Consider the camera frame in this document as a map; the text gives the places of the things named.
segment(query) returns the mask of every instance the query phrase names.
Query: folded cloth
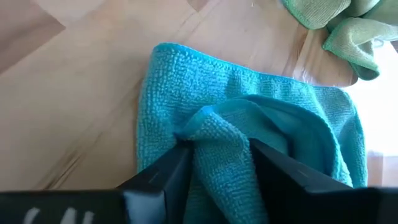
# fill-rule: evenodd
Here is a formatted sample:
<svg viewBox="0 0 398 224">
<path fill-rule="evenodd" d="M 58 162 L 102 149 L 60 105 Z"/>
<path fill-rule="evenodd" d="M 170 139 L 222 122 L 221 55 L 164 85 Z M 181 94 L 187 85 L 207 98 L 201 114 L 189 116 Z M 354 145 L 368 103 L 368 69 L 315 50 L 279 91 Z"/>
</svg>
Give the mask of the folded cloth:
<svg viewBox="0 0 398 224">
<path fill-rule="evenodd" d="M 373 58 L 375 42 L 398 40 L 396 0 L 283 0 L 286 8 L 309 29 L 327 26 L 325 50 L 347 60 L 363 80 L 379 76 Z"/>
<path fill-rule="evenodd" d="M 137 118 L 139 170 L 177 141 L 194 142 L 185 223 L 267 223 L 248 138 L 350 186 L 366 185 L 361 123 L 338 88 L 160 44 L 150 59 Z"/>
</svg>

